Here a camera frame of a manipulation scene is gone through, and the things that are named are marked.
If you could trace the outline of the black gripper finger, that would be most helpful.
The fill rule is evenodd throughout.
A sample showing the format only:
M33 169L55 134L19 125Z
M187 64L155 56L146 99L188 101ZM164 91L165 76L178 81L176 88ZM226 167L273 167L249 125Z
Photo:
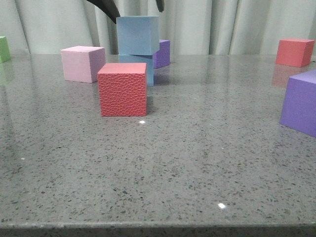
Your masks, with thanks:
M156 5L159 12L164 11L164 0L156 0Z
M87 0L101 11L103 11L114 24L117 23L117 18L120 17L119 10L113 0Z

